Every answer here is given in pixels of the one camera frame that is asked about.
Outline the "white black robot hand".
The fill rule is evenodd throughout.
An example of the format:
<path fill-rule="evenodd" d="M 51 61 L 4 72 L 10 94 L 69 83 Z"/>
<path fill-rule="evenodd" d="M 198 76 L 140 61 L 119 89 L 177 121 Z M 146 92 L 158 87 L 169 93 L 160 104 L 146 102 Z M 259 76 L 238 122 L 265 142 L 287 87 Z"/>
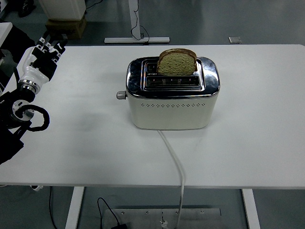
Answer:
<path fill-rule="evenodd" d="M 22 67 L 23 75 L 19 80 L 20 83 L 26 80 L 42 86 L 54 76 L 58 61 L 65 52 L 65 45 L 68 40 L 63 39 L 52 45 L 54 39 L 48 38 L 48 35 L 49 32 L 46 31 L 27 56 Z"/>

